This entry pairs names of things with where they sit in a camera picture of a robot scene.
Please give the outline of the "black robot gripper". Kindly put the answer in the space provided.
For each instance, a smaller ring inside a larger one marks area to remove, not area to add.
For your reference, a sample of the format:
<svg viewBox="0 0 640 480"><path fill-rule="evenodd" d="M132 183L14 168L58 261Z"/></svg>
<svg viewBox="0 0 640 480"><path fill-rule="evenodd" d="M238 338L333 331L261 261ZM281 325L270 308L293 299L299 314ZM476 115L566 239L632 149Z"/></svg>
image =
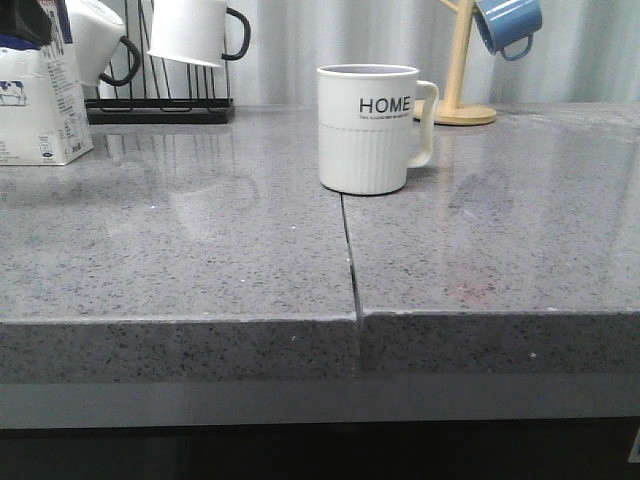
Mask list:
<svg viewBox="0 0 640 480"><path fill-rule="evenodd" d="M1 33L46 46L52 41L52 23L36 0L1 0Z"/></svg>

